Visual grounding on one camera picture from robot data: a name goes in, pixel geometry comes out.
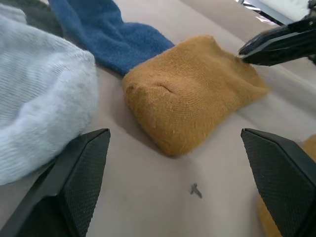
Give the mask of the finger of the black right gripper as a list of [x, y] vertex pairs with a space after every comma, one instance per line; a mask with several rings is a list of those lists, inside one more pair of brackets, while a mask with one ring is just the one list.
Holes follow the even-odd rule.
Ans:
[[260, 66], [273, 66], [315, 55], [315, 31], [289, 34], [258, 34], [238, 52], [242, 61]]
[[307, 16], [300, 21], [293, 22], [288, 25], [272, 28], [267, 31], [263, 31], [249, 40], [245, 45], [255, 45], [256, 47], [262, 44], [264, 41], [274, 39], [280, 36], [288, 35], [291, 33], [301, 33], [315, 28], [316, 16]]

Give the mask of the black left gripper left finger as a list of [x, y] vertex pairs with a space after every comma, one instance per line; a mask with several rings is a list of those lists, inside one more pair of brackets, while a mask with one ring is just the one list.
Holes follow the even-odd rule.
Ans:
[[0, 235], [86, 236], [102, 186], [109, 142], [109, 129], [72, 140], [37, 178]]

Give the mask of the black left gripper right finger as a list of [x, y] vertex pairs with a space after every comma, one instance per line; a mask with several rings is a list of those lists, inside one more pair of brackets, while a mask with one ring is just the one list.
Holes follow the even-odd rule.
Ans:
[[276, 134], [245, 128], [246, 154], [260, 195], [258, 214], [269, 237], [316, 235], [316, 139], [302, 148]]

